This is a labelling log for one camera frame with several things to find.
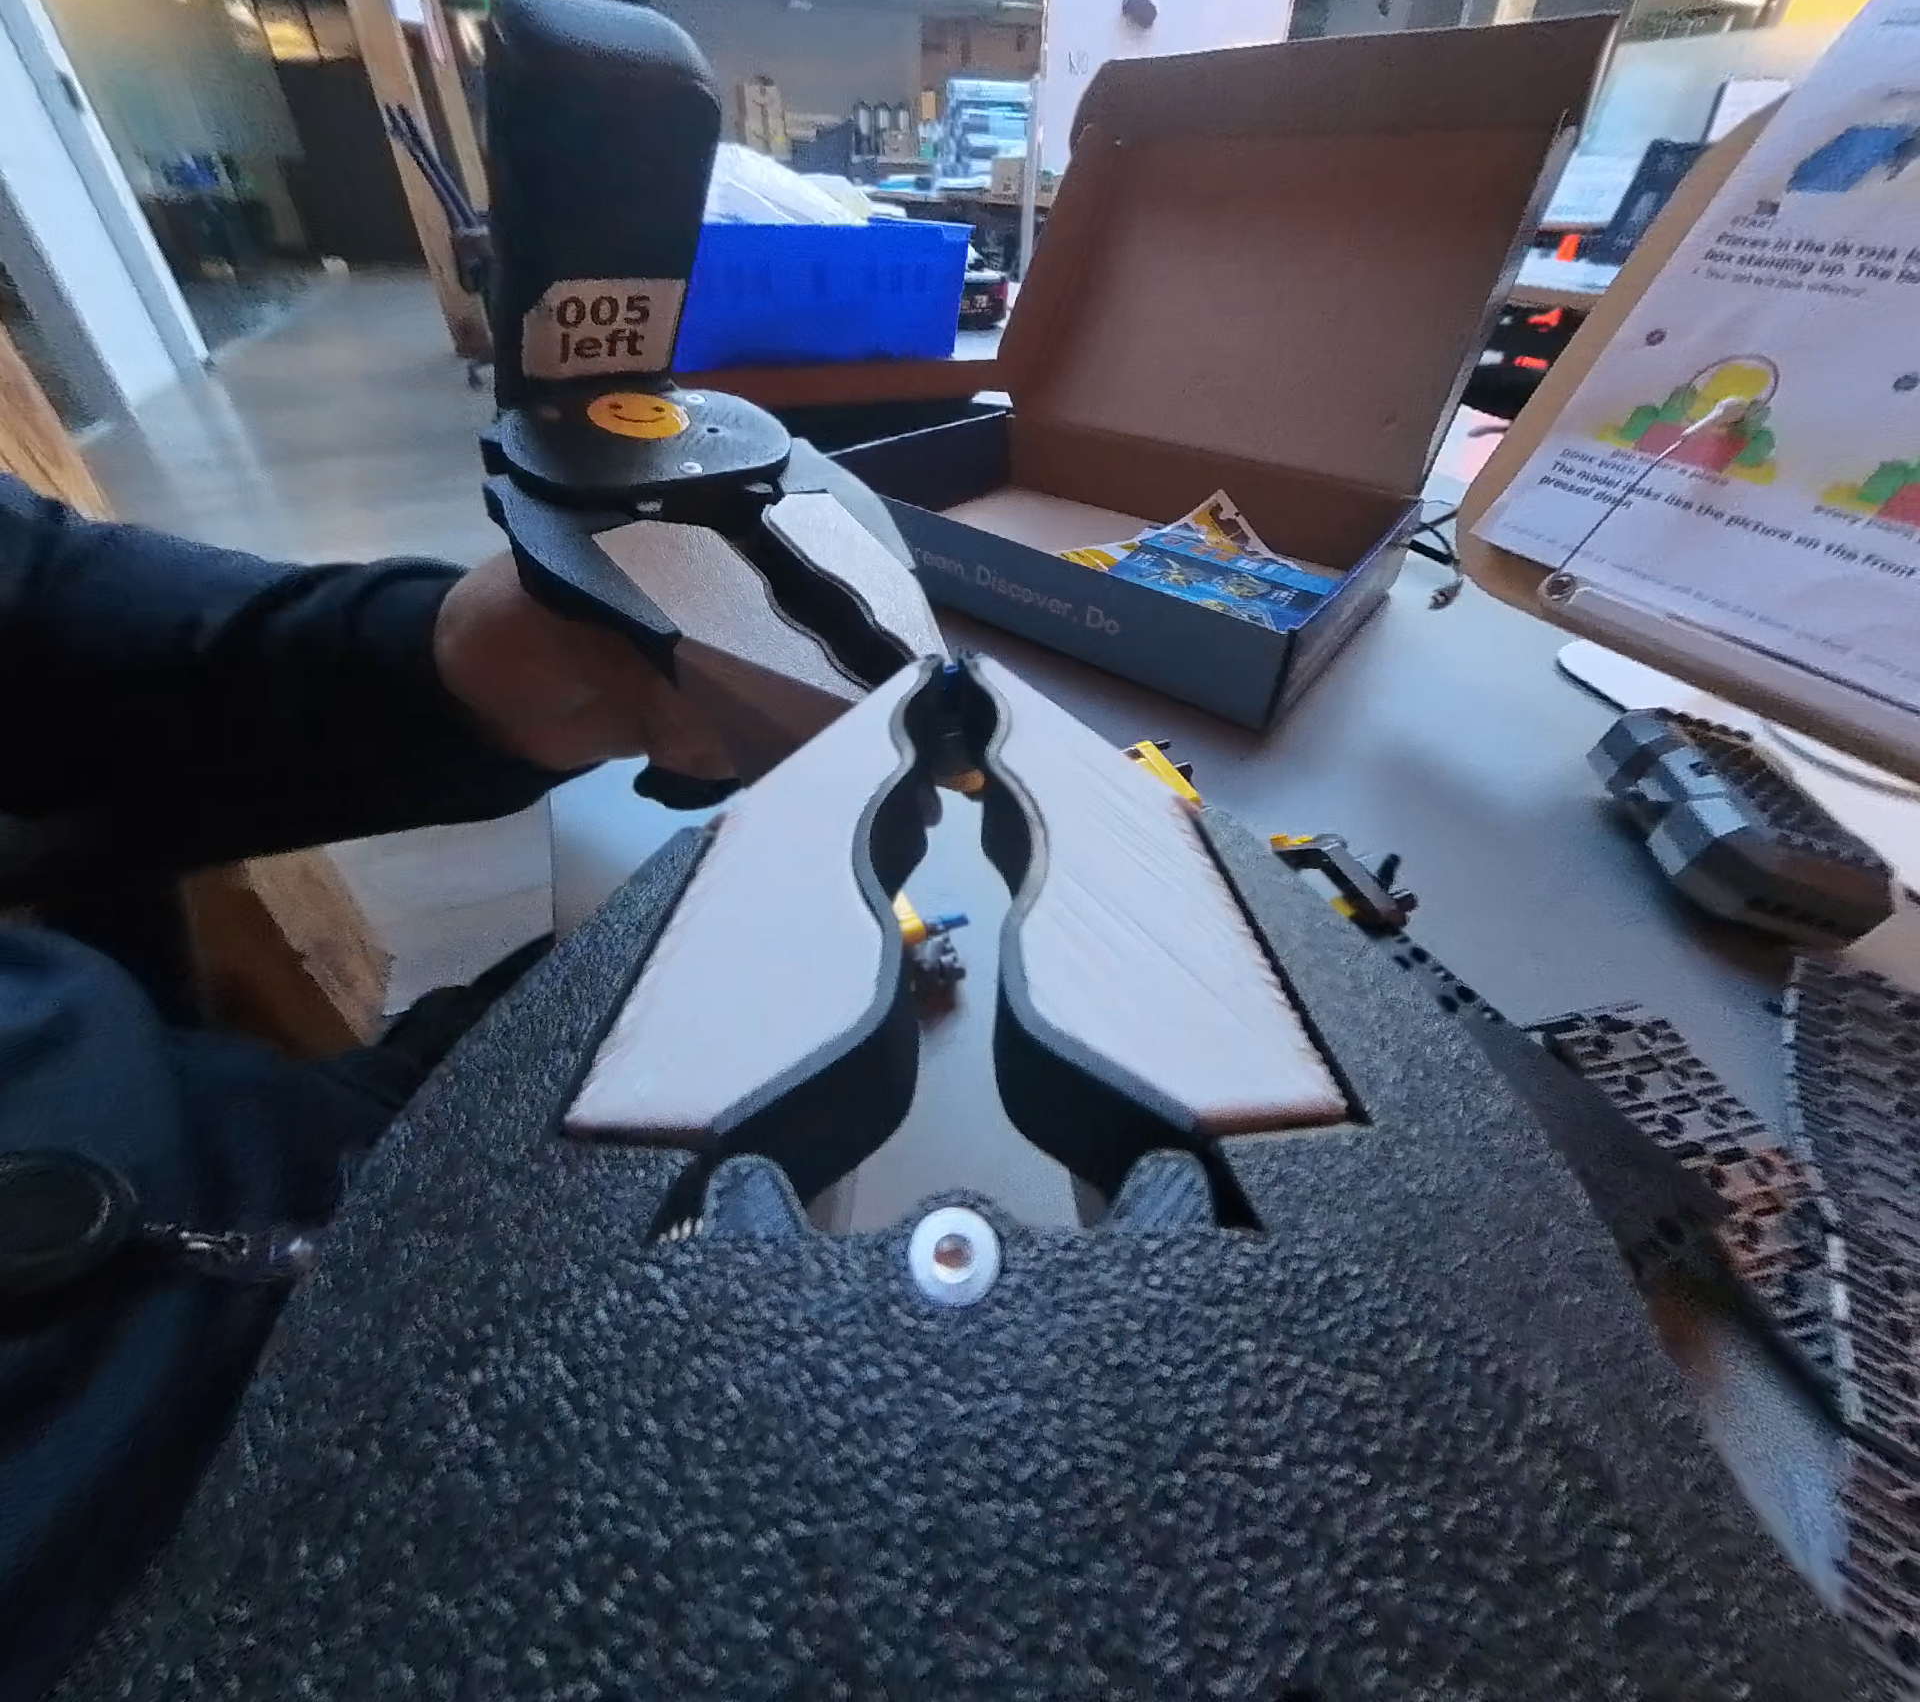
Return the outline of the small grey yellow brick assembly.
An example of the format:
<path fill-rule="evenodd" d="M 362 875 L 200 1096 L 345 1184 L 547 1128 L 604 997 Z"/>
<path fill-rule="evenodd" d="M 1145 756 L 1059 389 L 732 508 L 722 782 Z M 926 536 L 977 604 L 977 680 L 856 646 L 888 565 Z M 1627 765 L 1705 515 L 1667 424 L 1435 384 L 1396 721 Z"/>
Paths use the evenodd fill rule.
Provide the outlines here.
<path fill-rule="evenodd" d="M 955 935 L 971 925 L 961 909 L 929 914 L 905 892 L 893 895 L 893 914 L 901 931 L 910 985 L 922 995 L 945 995 L 967 978 Z"/>

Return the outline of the blue yellow instruction booklet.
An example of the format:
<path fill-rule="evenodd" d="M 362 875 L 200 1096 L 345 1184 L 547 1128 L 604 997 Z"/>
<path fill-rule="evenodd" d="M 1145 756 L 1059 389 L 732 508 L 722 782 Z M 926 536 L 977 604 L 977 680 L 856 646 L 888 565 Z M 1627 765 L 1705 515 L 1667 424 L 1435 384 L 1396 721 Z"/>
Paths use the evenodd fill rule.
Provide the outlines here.
<path fill-rule="evenodd" d="M 1280 562 L 1226 489 L 1214 489 L 1206 502 L 1173 521 L 1149 523 L 1110 541 L 1066 548 L 1059 555 L 1107 571 L 1141 552 L 1204 557 L 1229 565 Z"/>

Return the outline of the blue plastic crate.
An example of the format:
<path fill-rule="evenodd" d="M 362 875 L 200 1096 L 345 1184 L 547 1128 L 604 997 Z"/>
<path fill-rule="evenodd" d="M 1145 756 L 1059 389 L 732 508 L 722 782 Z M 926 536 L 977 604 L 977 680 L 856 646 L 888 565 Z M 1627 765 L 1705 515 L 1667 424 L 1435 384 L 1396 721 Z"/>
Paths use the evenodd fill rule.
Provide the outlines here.
<path fill-rule="evenodd" d="M 971 255 L 964 224 L 707 221 L 674 372 L 949 359 Z"/>

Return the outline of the person's left hand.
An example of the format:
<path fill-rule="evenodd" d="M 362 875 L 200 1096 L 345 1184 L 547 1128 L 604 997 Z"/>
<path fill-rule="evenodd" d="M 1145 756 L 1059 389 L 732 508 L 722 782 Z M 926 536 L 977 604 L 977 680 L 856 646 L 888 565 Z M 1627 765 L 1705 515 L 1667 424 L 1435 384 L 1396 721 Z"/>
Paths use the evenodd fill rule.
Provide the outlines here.
<path fill-rule="evenodd" d="M 752 782 L 801 748 L 766 728 L 721 724 L 716 706 L 669 683 L 620 633 L 545 607 L 511 555 L 468 568 L 445 591 L 431 656 L 489 741 L 547 772 L 637 760 L 699 782 Z"/>

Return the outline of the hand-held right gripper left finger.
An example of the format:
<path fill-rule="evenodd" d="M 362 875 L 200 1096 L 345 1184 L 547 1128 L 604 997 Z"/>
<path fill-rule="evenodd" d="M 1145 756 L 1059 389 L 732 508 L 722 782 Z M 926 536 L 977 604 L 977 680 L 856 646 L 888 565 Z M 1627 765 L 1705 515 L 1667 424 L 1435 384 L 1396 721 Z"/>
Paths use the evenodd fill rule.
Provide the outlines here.
<path fill-rule="evenodd" d="M 919 1075 L 897 897 L 938 808 L 945 666 L 902 667 L 705 830 L 562 1131 L 707 1162 L 865 1162 Z"/>

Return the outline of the blue printed booklet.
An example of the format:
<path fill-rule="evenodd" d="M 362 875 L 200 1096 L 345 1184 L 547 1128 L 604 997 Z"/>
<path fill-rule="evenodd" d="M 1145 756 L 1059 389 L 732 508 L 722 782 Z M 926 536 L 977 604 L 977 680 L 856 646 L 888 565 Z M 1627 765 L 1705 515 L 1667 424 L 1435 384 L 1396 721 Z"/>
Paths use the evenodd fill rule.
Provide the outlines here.
<path fill-rule="evenodd" d="M 1109 568 L 1109 578 L 1270 633 L 1302 628 L 1340 591 L 1340 576 L 1256 553 L 1195 523 L 1168 523 L 1141 536 Z"/>

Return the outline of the wooden post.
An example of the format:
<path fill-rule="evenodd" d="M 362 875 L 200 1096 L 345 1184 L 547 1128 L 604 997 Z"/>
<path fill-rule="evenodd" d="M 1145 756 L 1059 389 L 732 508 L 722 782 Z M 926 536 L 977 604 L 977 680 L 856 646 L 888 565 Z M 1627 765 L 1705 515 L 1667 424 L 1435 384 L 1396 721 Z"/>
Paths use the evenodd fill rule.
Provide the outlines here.
<path fill-rule="evenodd" d="M 397 177 L 445 325 L 470 379 L 492 342 L 476 282 L 476 233 L 459 229 L 446 193 L 486 201 L 486 175 L 459 45 L 442 0 L 345 0 Z"/>

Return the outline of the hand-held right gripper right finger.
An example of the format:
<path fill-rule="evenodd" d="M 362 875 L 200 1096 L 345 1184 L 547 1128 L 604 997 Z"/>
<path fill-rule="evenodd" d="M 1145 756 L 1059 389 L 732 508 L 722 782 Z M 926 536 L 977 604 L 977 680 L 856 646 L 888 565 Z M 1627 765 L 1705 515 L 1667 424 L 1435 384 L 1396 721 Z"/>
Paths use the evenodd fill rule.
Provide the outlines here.
<path fill-rule="evenodd" d="M 1136 1162 L 1349 1124 L 1201 801 L 995 658 L 971 660 L 971 741 L 1011 895 L 995 1074 L 1021 1136 L 1059 1162 Z"/>

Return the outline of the yellow grey brick arm assembly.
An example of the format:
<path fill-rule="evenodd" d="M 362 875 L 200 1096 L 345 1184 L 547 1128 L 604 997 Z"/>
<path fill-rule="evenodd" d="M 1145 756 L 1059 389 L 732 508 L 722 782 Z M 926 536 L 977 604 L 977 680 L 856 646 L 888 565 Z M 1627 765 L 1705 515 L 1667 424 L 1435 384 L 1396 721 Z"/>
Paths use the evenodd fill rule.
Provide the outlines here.
<path fill-rule="evenodd" d="M 1123 753 L 1180 799 L 1195 808 L 1204 804 L 1190 762 L 1168 753 L 1165 741 L 1139 740 Z M 1374 940 L 1400 935 L 1421 905 L 1403 880 L 1399 850 L 1365 855 L 1338 831 L 1275 831 L 1269 850 L 1290 873 L 1308 875 L 1338 915 Z"/>

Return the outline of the white plastic bags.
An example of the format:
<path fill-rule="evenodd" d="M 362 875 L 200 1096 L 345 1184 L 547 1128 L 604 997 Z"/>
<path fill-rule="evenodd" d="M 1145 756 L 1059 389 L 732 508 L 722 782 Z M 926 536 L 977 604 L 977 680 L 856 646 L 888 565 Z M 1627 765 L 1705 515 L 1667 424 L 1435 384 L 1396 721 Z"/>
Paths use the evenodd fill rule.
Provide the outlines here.
<path fill-rule="evenodd" d="M 707 225 L 866 225 L 875 204 L 849 177 L 797 172 L 758 148 L 718 144 L 707 186 Z"/>

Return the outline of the brown table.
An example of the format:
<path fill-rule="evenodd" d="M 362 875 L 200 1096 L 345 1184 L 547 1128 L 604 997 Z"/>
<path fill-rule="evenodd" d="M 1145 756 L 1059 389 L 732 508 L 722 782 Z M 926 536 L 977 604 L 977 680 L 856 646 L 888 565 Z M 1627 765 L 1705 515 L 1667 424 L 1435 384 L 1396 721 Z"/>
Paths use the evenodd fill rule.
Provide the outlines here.
<path fill-rule="evenodd" d="M 996 355 L 674 369 L 674 379 L 686 389 L 732 394 L 769 412 L 972 399 L 1011 389 Z"/>

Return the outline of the small black pin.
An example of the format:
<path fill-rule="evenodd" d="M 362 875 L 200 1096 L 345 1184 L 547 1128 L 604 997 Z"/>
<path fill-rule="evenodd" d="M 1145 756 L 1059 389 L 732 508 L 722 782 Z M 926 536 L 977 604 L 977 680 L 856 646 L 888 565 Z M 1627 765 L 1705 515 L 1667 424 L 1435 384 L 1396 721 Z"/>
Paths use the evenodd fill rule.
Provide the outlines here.
<path fill-rule="evenodd" d="M 984 708 L 967 660 L 949 658 L 933 666 L 910 708 L 919 774 L 931 787 L 972 801 L 986 795 L 983 753 L 993 724 Z"/>

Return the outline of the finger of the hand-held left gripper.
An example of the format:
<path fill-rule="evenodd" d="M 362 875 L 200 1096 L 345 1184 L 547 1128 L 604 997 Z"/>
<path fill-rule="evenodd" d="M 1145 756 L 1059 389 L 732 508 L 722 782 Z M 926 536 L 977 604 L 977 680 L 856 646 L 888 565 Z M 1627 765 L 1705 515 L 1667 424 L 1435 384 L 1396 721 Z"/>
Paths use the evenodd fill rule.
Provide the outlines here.
<path fill-rule="evenodd" d="M 876 688 L 949 640 L 913 562 L 830 492 L 786 492 L 762 510 L 762 578 L 781 611 L 854 681 Z"/>
<path fill-rule="evenodd" d="M 672 625 L 672 674 L 731 749 L 799 749 L 882 680 L 856 594 L 771 518 L 745 538 L 644 518 L 588 538 Z"/>

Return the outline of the black perforated battery box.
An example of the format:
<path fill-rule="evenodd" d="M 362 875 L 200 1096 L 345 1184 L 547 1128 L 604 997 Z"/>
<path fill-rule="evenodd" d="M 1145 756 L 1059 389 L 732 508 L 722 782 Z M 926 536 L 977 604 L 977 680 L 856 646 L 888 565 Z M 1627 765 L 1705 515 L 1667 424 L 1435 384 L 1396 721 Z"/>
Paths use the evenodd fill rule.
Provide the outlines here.
<path fill-rule="evenodd" d="M 1497 999 L 1408 930 L 1380 938 L 1380 948 L 1497 1065 L 1553 1065 L 1573 1074 L 1570 1060 L 1551 1035 L 1504 1014 Z"/>

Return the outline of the grey desk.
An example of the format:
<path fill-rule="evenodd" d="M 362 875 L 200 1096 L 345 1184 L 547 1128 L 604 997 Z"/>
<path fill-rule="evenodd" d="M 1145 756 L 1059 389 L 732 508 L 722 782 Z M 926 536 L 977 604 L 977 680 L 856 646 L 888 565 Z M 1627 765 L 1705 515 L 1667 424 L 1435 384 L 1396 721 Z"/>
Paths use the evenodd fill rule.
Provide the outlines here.
<path fill-rule="evenodd" d="M 1605 797 L 1587 756 L 1614 710 L 1559 667 L 1573 640 L 1408 555 L 1385 604 L 1264 734 L 1168 702 L 1112 674 L 942 609 L 949 642 L 1003 660 L 1116 746 L 1165 737 L 1202 793 L 1261 837 L 1336 831 L 1363 858 L 1403 858 L 1418 900 L 1412 938 L 1521 1023 L 1639 1004 L 1777 1133 L 1788 1114 L 1781 989 L 1785 943 L 1694 909 Z M 696 823 L 632 791 L 637 767 L 595 769 L 550 797 L 555 927 L 588 920 L 671 831 Z M 993 1005 L 977 987 L 1007 888 L 978 811 L 942 797 L 909 892 L 967 914 L 968 981 L 924 1033 L 915 1103 L 899 1131 L 812 1203 L 834 1234 L 910 1219 L 975 1189 L 1026 1225 L 1074 1225 L 1065 1168 L 1031 1146 L 996 1098 Z"/>

